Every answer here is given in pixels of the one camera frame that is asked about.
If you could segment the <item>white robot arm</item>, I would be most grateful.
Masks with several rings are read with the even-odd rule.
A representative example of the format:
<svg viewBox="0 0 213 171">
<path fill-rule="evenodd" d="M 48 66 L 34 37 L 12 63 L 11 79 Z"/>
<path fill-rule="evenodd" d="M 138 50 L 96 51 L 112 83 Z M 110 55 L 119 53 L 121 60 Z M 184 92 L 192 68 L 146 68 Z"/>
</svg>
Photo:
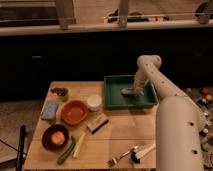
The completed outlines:
<svg viewBox="0 0 213 171">
<path fill-rule="evenodd" d="M 156 171 L 204 171 L 199 132 L 205 116 L 195 102 L 159 71 L 158 55 L 142 55 L 134 89 L 150 81 L 162 98 L 156 111 Z"/>
</svg>

